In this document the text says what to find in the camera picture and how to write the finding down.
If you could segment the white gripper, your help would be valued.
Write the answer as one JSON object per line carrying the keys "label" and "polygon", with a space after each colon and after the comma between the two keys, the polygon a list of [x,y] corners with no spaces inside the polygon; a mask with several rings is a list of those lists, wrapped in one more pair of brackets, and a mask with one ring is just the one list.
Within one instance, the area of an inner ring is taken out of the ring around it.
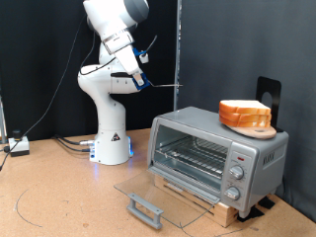
{"label": "white gripper", "polygon": [[126,46],[121,50],[118,50],[115,53],[115,57],[118,59],[126,73],[133,76],[138,86],[141,87],[145,84],[131,46]]}

